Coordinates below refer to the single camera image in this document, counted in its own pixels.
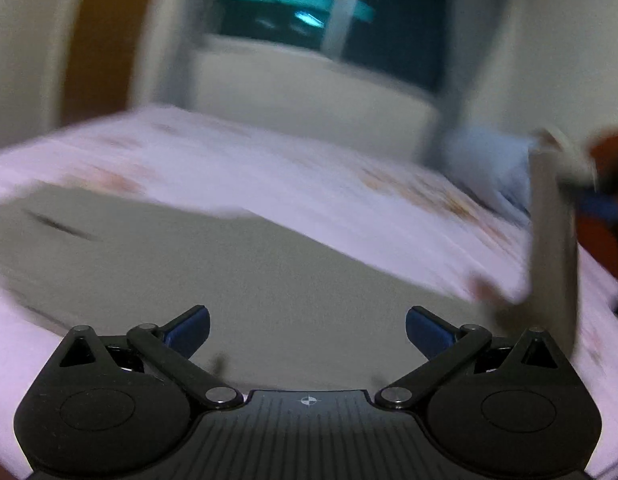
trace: white wall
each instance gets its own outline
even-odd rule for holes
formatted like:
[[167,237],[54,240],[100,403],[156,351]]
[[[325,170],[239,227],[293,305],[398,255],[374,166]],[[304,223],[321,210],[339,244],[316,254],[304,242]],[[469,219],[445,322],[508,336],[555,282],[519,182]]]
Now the white wall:
[[434,108],[420,96],[319,54],[212,38],[196,54],[196,111],[362,152],[422,153]]
[[521,40],[525,0],[509,0],[491,52],[468,96],[463,122],[509,128],[508,107],[515,87],[516,57]]
[[0,147],[55,126],[80,0],[0,0]]
[[554,124],[584,144],[618,122],[618,0],[526,0],[521,27],[512,128]]

